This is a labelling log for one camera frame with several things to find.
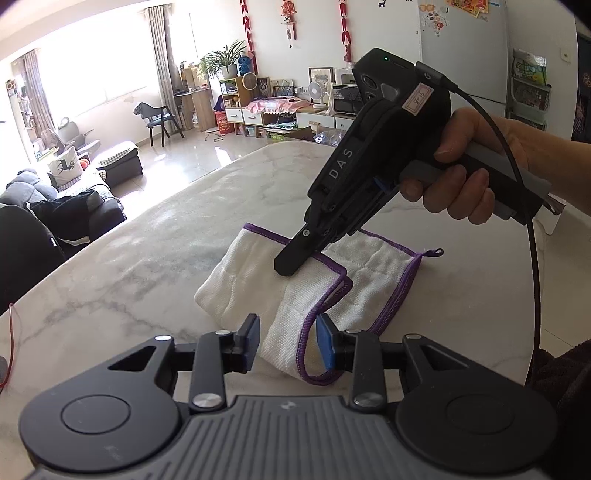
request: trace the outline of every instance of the pillow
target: pillow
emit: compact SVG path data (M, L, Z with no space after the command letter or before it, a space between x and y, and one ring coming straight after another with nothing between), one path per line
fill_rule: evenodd
M0 195L0 203L5 205L16 205L23 207L25 203L37 203L47 200L41 193L36 191L30 183L15 181Z
M78 178L84 172L74 147L49 162L49 169L58 187Z

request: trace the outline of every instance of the white towel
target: white towel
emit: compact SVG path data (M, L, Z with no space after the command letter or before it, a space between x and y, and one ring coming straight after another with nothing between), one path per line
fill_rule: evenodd
M274 270L290 239L247 223L195 294L221 328L236 331L249 313L261 318L258 354L313 385L339 377L325 371L313 324L328 312L339 330L381 335L404 301L423 257L366 231L314 254L292 277Z

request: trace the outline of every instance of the red bucket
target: red bucket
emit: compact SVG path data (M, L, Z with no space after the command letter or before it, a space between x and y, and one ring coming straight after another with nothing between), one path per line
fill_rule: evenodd
M227 135L234 131L234 124L228 122L228 117L226 116L226 112L215 112L216 113L216 122L217 126L220 129L220 135Z

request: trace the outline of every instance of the finger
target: finger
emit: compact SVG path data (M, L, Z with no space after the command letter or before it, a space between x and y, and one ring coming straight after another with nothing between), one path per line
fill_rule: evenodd
M486 120L472 108L460 108L445 126L434 156L443 163L456 161L472 140L497 153L502 152L501 143Z
M462 191L465 181L466 169L462 165L448 168L423 194L423 205L433 213L445 210Z
M495 211L495 193L491 189L486 189L480 199L480 203L468 217L470 223L481 225L491 218Z
M423 184L414 179L406 179L400 184L400 193L409 202L418 202L423 196Z
M484 168L474 172L462 187L462 191L447 209L456 220L468 217L480 203L488 187L489 174Z

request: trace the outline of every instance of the blue stuffed toy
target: blue stuffed toy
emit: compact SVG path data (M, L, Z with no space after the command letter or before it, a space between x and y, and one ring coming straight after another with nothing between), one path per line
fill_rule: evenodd
M238 72L240 76L246 75L252 71L252 59L247 56L238 58Z

